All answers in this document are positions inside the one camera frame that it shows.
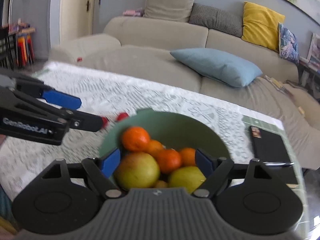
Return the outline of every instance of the yellow fabric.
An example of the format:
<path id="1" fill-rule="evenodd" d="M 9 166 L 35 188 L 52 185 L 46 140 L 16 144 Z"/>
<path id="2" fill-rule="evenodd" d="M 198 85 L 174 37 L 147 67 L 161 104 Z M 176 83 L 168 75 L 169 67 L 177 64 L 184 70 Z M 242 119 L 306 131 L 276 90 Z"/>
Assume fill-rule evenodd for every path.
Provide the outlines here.
<path id="1" fill-rule="evenodd" d="M 7 230 L 9 233 L 13 235 L 17 234 L 17 230 L 14 229 L 14 227 L 10 224 L 10 222 L 3 219 L 2 217 L 0 217 L 0 227 L 4 228 L 5 230 Z"/>
<path id="2" fill-rule="evenodd" d="M 242 40 L 279 52 L 278 22 L 285 16 L 267 7 L 244 2 Z"/>

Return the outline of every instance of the sticker on notebook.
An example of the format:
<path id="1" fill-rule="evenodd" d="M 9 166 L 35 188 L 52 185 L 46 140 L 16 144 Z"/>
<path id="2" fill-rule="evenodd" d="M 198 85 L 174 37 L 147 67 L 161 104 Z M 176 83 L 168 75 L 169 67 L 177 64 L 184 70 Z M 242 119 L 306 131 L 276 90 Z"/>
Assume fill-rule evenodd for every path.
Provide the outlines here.
<path id="1" fill-rule="evenodd" d="M 260 130 L 257 127 L 251 127 L 252 136 L 256 138 L 261 138 Z"/>

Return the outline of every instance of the white logo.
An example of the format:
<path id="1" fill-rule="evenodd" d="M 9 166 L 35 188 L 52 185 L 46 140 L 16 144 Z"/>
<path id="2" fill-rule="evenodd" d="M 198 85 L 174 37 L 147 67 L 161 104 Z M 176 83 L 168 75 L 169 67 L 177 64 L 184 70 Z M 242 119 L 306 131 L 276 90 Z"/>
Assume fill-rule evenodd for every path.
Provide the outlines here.
<path id="1" fill-rule="evenodd" d="M 37 133 L 43 133 L 43 134 L 47 134 L 48 133 L 48 129 L 44 129 L 44 128 L 39 129 L 37 126 L 30 126 L 29 124 L 24 124 L 22 122 L 11 121 L 8 118 L 3 118 L 2 121 L 6 125 L 18 127 L 18 128 L 24 129 L 24 130 L 37 132 Z"/>
<path id="2" fill-rule="evenodd" d="M 153 192 L 154 195 L 159 196 L 162 194 L 162 191 L 157 189 L 156 191 Z"/>

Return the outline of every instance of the black notebook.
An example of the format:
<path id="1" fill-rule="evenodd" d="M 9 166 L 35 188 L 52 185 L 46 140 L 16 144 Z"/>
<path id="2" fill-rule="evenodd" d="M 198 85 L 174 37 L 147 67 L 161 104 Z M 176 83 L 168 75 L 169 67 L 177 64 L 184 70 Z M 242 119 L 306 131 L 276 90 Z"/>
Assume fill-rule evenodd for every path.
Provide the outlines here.
<path id="1" fill-rule="evenodd" d="M 255 158 L 263 162 L 291 162 L 280 135 L 254 126 L 250 126 L 250 134 Z M 298 181 L 294 173 L 293 165 L 287 167 L 269 166 L 268 168 L 290 188 L 297 187 Z"/>

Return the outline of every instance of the door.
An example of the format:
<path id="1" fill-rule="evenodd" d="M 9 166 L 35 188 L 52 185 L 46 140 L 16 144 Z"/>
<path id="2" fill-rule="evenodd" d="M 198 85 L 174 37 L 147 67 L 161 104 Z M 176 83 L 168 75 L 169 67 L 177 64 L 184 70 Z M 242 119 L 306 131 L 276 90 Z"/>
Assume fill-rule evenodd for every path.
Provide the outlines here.
<path id="1" fill-rule="evenodd" d="M 92 34 L 94 0 L 60 1 L 60 43 Z"/>

